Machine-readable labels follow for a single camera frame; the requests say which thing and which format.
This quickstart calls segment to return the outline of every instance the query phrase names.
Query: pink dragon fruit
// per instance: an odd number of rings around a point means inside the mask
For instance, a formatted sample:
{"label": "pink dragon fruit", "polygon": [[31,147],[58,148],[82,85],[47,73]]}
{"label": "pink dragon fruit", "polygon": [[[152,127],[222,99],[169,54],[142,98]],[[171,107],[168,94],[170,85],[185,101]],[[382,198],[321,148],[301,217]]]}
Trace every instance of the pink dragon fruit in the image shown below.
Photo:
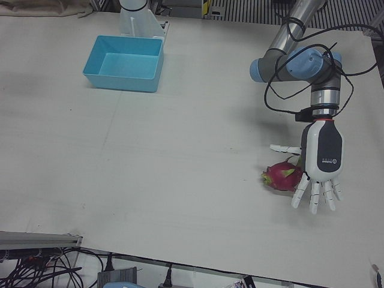
{"label": "pink dragon fruit", "polygon": [[295,186],[300,182],[302,170],[299,166],[284,162],[267,167],[262,173],[264,184],[273,189],[282,191],[295,191]]}

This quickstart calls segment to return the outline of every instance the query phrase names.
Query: white table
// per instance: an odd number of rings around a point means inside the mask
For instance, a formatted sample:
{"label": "white table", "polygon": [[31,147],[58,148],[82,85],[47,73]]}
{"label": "white table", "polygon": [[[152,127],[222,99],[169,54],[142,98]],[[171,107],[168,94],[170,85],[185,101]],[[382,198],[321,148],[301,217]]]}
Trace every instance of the white table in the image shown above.
{"label": "white table", "polygon": [[[353,78],[336,125],[345,201],[309,212],[260,179],[305,124],[267,110],[248,75],[276,26],[169,19],[158,91],[93,88],[82,70],[118,14],[0,18],[0,230],[78,233],[107,251],[331,287],[371,287],[384,269],[384,96],[377,70]],[[370,39],[313,42],[346,71],[374,62]],[[290,92],[304,83],[279,83]],[[341,98],[349,94],[345,81]],[[275,106],[299,110],[309,92]]]}

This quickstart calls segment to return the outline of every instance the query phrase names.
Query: black cable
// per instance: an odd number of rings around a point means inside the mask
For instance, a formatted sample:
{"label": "black cable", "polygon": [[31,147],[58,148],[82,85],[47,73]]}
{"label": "black cable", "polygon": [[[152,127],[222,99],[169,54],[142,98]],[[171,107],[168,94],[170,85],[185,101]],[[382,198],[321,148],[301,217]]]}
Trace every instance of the black cable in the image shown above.
{"label": "black cable", "polygon": [[304,53],[306,50],[310,49],[310,48],[313,48],[313,47],[321,47],[323,48],[328,54],[329,54],[329,58],[331,60],[331,69],[333,71],[336,71],[336,64],[335,64],[335,59],[330,51],[330,49],[323,45],[323,44],[312,44],[312,45],[309,45],[303,49],[301,49],[299,52],[297,52],[296,54],[294,54],[293,56],[291,56],[290,58],[288,58],[277,70],[275,70],[275,73],[272,75],[272,77],[270,78],[270,80],[268,81],[268,84],[267,84],[267,87],[265,88],[265,91],[264,91],[264,104],[265,106],[272,110],[272,111],[276,111],[276,112],[284,112],[284,113],[288,113],[288,114],[298,114],[300,112],[294,112],[294,111],[289,111],[289,110],[282,110],[282,109],[276,109],[276,108],[273,108],[271,107],[269,104],[268,104],[268,99],[267,99],[267,96],[268,96],[268,91],[271,87],[271,84],[272,84],[272,81],[275,79],[276,75],[293,59],[295,59],[297,56],[299,56],[301,53]]}
{"label": "black cable", "polygon": [[[65,257],[65,259],[67,260],[67,262],[68,262],[68,267],[69,268],[71,268],[71,262],[70,262],[70,260],[68,259],[68,256],[67,255],[65,255],[65,254],[63,254],[63,256]],[[80,285],[80,283],[79,282],[77,282],[77,280],[75,279],[75,277],[73,277],[73,284],[74,284],[74,286],[76,286],[75,285],[75,283],[74,283],[74,281],[76,282],[76,284],[79,286],[79,287],[84,287],[84,283],[83,283],[83,280],[80,278],[80,282],[81,282],[81,285]]]}
{"label": "black cable", "polygon": [[341,69],[341,75],[343,75],[344,78],[345,78],[345,79],[347,80],[347,82],[349,83],[349,85],[350,85],[350,87],[351,87],[351,92],[350,92],[350,94],[349,94],[349,96],[348,96],[346,102],[344,103],[344,105],[343,105],[342,108],[340,109],[340,111],[337,112],[337,113],[335,114],[334,117],[336,117],[337,115],[339,115],[339,114],[341,113],[341,111],[344,110],[344,108],[345,108],[345,107],[347,106],[347,104],[349,103],[349,100],[352,98],[353,92],[355,91],[355,87],[354,87],[354,85],[352,84],[352,82],[349,80],[349,78],[347,77],[347,75],[344,73],[344,71],[343,71],[342,69]]}
{"label": "black cable", "polygon": [[[68,257],[67,257],[65,254],[64,254],[63,256],[65,256],[65,258],[67,259],[69,267],[64,263],[64,261],[63,261],[61,258],[59,258],[59,261],[63,264],[63,266],[64,266],[65,269],[71,269],[71,264],[70,264],[70,261],[69,261]],[[77,281],[77,279],[73,276],[73,273],[72,273],[72,272],[69,272],[68,274],[69,274],[69,276],[70,276],[70,279],[71,279],[71,281],[72,281],[74,287],[77,287],[77,286],[79,286],[80,288],[83,288],[83,287],[84,287],[84,284],[83,284],[83,280],[82,280],[82,279],[80,279],[80,282],[81,282],[81,284],[80,284],[80,283]]]}
{"label": "black cable", "polygon": [[[101,264],[101,271],[104,271],[104,263],[103,263],[102,259],[100,258],[100,256],[97,253],[94,253],[91,250],[86,250],[86,249],[82,249],[82,248],[70,248],[68,250],[65,250],[64,254],[67,254],[67,253],[70,253],[70,252],[78,252],[78,253],[83,253],[83,254],[86,254],[86,255],[95,256],[99,260],[99,262]],[[97,284],[97,280],[95,280],[88,288],[92,288],[96,284]]]}
{"label": "black cable", "polygon": [[276,90],[275,90],[272,86],[271,86],[270,88],[271,88],[271,90],[273,91],[273,93],[274,93],[278,98],[280,98],[280,99],[282,99],[282,100],[287,100],[287,99],[290,99],[290,98],[292,98],[292,97],[294,97],[294,96],[300,94],[301,92],[305,91],[305,90],[308,89],[311,85],[312,85],[312,83],[309,84],[309,85],[307,85],[306,87],[302,88],[302,89],[299,90],[298,92],[296,92],[296,93],[294,93],[294,94],[292,94],[292,95],[286,96],[286,97],[283,97],[283,96],[279,95],[279,93],[277,93]]}
{"label": "black cable", "polygon": [[[319,32],[312,33],[312,34],[310,34],[310,35],[308,35],[308,36],[306,36],[306,37],[297,39],[297,38],[295,38],[295,37],[293,36],[293,34],[292,34],[292,32],[291,32],[291,30],[290,30],[290,28],[289,28],[289,24],[290,24],[290,23],[291,23],[291,22],[289,21],[289,17],[288,17],[288,20],[287,20],[287,30],[288,30],[288,33],[289,33],[289,35],[291,36],[291,38],[292,38],[292,40],[293,40],[294,42],[302,42],[302,41],[305,41],[305,40],[307,40],[307,39],[309,39],[309,38],[315,37],[315,36],[317,36],[317,35],[320,35],[320,34],[322,34],[322,33],[326,33],[326,32],[332,31],[332,30],[338,30],[338,29],[350,28],[350,27],[360,27],[360,28],[370,29],[370,30],[373,30],[374,32],[376,32],[376,33],[380,36],[380,38],[382,39],[383,44],[384,44],[384,34],[383,34],[380,30],[378,30],[377,28],[372,27],[372,26],[370,26],[370,25],[366,25],[366,24],[353,23],[353,24],[337,25],[337,26],[333,26],[333,27],[330,27],[330,28],[323,29],[323,30],[321,30],[321,31],[319,31]],[[346,74],[346,76],[358,76],[358,75],[363,75],[363,74],[366,74],[366,73],[372,71],[375,67],[377,67],[377,62],[376,62],[374,65],[372,65],[370,68],[368,68],[368,69],[366,69],[366,70],[364,70],[364,71],[362,71],[362,72],[357,72],[357,73],[345,73],[345,74]]]}
{"label": "black cable", "polygon": [[[81,270],[81,268],[82,267],[77,267],[77,268],[71,268],[71,269],[67,269],[67,270],[63,270],[63,271],[58,271],[58,272],[55,273],[55,276],[59,276],[59,275],[62,275],[62,274],[67,274],[69,272],[76,272],[78,270]],[[36,287],[37,284],[40,284],[40,283],[42,283],[44,281],[47,281],[47,280],[49,280],[51,278],[52,278],[51,274],[49,274],[49,276],[45,277],[45,278],[41,278],[41,276],[40,276],[39,280],[36,283],[33,283],[35,285],[33,287]]]}

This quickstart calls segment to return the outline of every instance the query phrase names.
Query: cable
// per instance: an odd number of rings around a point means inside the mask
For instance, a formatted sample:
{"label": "cable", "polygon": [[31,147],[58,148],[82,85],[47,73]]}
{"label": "cable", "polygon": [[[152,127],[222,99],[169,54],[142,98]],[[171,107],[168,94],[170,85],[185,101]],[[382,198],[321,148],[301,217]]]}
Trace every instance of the cable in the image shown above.
{"label": "cable", "polygon": [[170,288],[172,287],[172,280],[171,280],[171,274],[172,274],[172,263],[169,264],[169,268],[168,268],[168,271],[167,271],[167,276],[166,276],[166,279],[163,283],[163,287],[167,287],[167,288]]}
{"label": "cable", "polygon": [[[288,33],[289,35],[291,36],[292,40],[294,42],[302,42],[302,41],[305,41],[309,38],[312,38],[312,37],[315,37],[317,35],[320,35],[322,33],[326,33],[326,32],[329,32],[329,31],[332,31],[332,30],[338,30],[338,29],[343,29],[343,28],[350,28],[350,27],[360,27],[360,28],[366,28],[366,29],[369,29],[369,30],[373,30],[374,32],[376,32],[380,38],[382,39],[383,41],[383,44],[384,44],[384,34],[378,30],[377,28],[373,27],[373,26],[370,26],[370,25],[366,25],[366,24],[360,24],[360,23],[353,23],[353,24],[345,24],[345,25],[337,25],[337,26],[333,26],[333,27],[330,27],[330,28],[326,28],[326,29],[323,29],[319,32],[315,32],[315,33],[312,33],[306,37],[303,37],[303,38],[300,38],[300,39],[297,39],[293,36],[291,30],[290,30],[290,27],[289,27],[289,24],[292,23],[292,21],[289,20],[290,17],[287,18],[287,30],[288,30]],[[372,65],[370,68],[362,71],[362,72],[357,72],[357,73],[346,73],[346,76],[358,76],[358,75],[363,75],[363,74],[366,74],[370,71],[372,71],[375,67],[377,66],[377,62]]]}
{"label": "cable", "polygon": [[265,91],[264,91],[264,104],[265,106],[272,110],[272,111],[276,111],[276,112],[284,112],[284,113],[288,113],[288,114],[299,114],[300,112],[294,112],[294,111],[289,111],[289,110],[282,110],[282,109],[276,109],[276,108],[273,108],[271,107],[269,104],[268,104],[268,99],[267,99],[267,96],[268,96],[268,91],[271,87],[271,84],[272,84],[272,81],[275,79],[276,75],[293,59],[295,59],[297,56],[299,56],[301,53],[304,53],[306,50],[310,49],[310,48],[313,48],[313,47],[321,47],[323,48],[324,50],[326,50],[326,52],[328,53],[329,55],[329,58],[331,60],[331,69],[332,71],[336,71],[336,64],[335,64],[335,59],[330,51],[330,49],[323,45],[323,44],[312,44],[312,45],[309,45],[303,49],[301,49],[299,52],[297,52],[296,54],[294,54],[293,56],[291,56],[290,58],[288,58],[280,67],[277,68],[277,70],[275,70],[275,73],[272,75],[272,77],[270,78],[270,80],[268,81],[268,84],[267,84],[267,87],[265,88]]}
{"label": "cable", "polygon": [[344,105],[343,105],[342,108],[340,109],[340,111],[337,112],[337,113],[335,114],[334,117],[336,117],[337,115],[339,115],[339,114],[341,113],[341,111],[344,110],[344,108],[345,108],[345,107],[347,106],[347,104],[349,103],[349,100],[352,98],[353,92],[355,91],[355,87],[354,87],[354,85],[352,84],[352,82],[349,80],[349,78],[347,77],[347,75],[344,73],[344,71],[343,71],[342,69],[341,69],[341,75],[343,75],[344,78],[345,78],[345,79],[347,80],[347,82],[349,83],[349,85],[350,85],[350,87],[351,87],[351,92],[350,92],[350,94],[349,94],[349,96],[348,96],[346,102],[344,103]]}
{"label": "cable", "polygon": [[[321,30],[321,31],[319,31],[319,32],[315,32],[315,33],[313,33],[313,34],[310,34],[310,35],[308,35],[308,36],[306,36],[306,37],[303,37],[303,38],[301,38],[301,39],[297,39],[297,38],[295,38],[295,37],[293,36],[293,34],[292,34],[291,30],[290,30],[290,27],[289,27],[289,24],[290,24],[290,23],[293,23],[292,18],[291,18],[291,17],[283,17],[282,15],[280,15],[280,14],[278,14],[278,13],[276,13],[276,14],[277,14],[279,17],[281,17],[281,18],[285,18],[288,33],[289,33],[290,37],[292,38],[292,40],[295,41],[295,42],[302,42],[302,41],[305,41],[305,40],[307,40],[307,39],[309,39],[309,38],[312,38],[312,37],[315,37],[315,36],[317,36],[317,35],[320,35],[320,34],[322,34],[322,33],[326,33],[326,32],[332,31],[332,30],[336,30],[336,29],[351,28],[351,27],[360,27],[360,28],[366,28],[366,29],[373,30],[374,32],[376,32],[376,33],[380,36],[381,40],[382,40],[383,43],[384,43],[384,34],[383,34],[380,30],[378,30],[377,28],[372,27],[372,26],[370,26],[370,25],[360,24],[360,23],[353,23],[353,24],[345,24],[345,25],[337,25],[337,26],[333,26],[333,27],[331,27],[331,28],[326,28],[326,29],[323,29],[323,30]],[[372,65],[370,68],[368,68],[368,69],[366,69],[366,70],[364,70],[364,71],[361,71],[361,72],[357,72],[357,73],[345,73],[342,69],[336,69],[336,67],[335,67],[335,65],[334,65],[334,59],[333,59],[333,56],[332,56],[332,53],[331,53],[331,49],[332,49],[336,44],[337,44],[337,43],[333,44],[333,45],[332,45],[331,47],[329,47],[329,48],[326,47],[325,45],[322,45],[322,44],[315,44],[315,46],[311,46],[311,47],[322,47],[322,48],[324,48],[324,49],[326,50],[326,52],[324,53],[324,55],[328,55],[328,56],[332,59],[332,60],[331,60],[331,62],[332,62],[332,73],[331,73],[330,75],[332,76],[333,73],[334,73],[335,71],[336,71],[337,73],[340,73],[340,75],[344,76],[345,80],[346,80],[346,81],[349,83],[349,85],[351,86],[351,93],[350,93],[348,99],[346,100],[345,104],[344,104],[343,107],[340,109],[340,111],[337,112],[334,116],[339,115],[339,114],[344,110],[344,108],[345,108],[345,107],[347,106],[347,104],[349,103],[349,101],[350,101],[350,99],[351,99],[351,97],[352,97],[352,95],[353,95],[353,92],[354,92],[354,90],[355,90],[354,85],[352,84],[352,82],[349,80],[348,77],[358,76],[358,75],[363,75],[363,74],[369,73],[369,72],[372,71],[375,67],[377,67],[377,62],[376,62],[376,63],[375,63],[374,65]],[[290,99],[290,98],[292,98],[292,97],[298,95],[299,93],[303,92],[303,91],[306,90],[309,86],[311,86],[311,84],[314,83],[314,82],[313,82],[313,83],[309,84],[309,85],[306,86],[304,89],[301,89],[300,91],[298,91],[298,92],[296,92],[296,93],[294,93],[294,94],[292,94],[292,95],[290,95],[290,96],[287,96],[287,97],[282,97],[282,96],[280,96],[280,95],[275,91],[275,89],[271,86],[272,81],[275,79],[275,77],[278,75],[278,73],[279,73],[279,72],[280,72],[280,71],[281,71],[281,70],[282,70],[282,69],[283,69],[283,68],[284,68],[284,67],[285,67],[285,66],[286,66],[286,65],[287,65],[293,58],[297,57],[297,56],[300,54],[300,52],[297,53],[297,54],[295,54],[293,57],[289,58],[283,65],[280,66],[279,69],[275,70],[274,75],[273,75],[273,76],[271,77],[271,79],[269,80],[269,82],[268,82],[268,84],[267,84],[267,87],[266,87],[266,89],[265,89],[265,93],[264,93],[264,103],[265,103],[265,106],[266,106],[267,108],[269,108],[270,110],[273,110],[273,111],[276,111],[276,112],[289,113],[289,114],[298,114],[298,113],[299,113],[299,112],[294,112],[294,111],[289,111],[289,110],[275,109],[275,108],[271,107],[271,106],[268,104],[268,101],[267,101],[267,93],[268,93],[268,89],[271,88],[271,90],[274,92],[274,94],[275,94],[277,97],[279,97],[280,99],[286,100],[286,99]]]}
{"label": "cable", "polygon": [[[70,249],[65,250],[64,254],[67,254],[67,253],[70,253],[70,252],[78,252],[78,253],[83,253],[83,254],[86,254],[86,255],[95,256],[99,260],[99,262],[101,264],[101,271],[104,271],[104,263],[103,263],[102,259],[100,258],[100,256],[97,253],[94,253],[91,250],[86,250],[86,249],[82,249],[82,248],[70,248]],[[92,288],[96,284],[97,284],[97,280],[95,280],[88,288]]]}

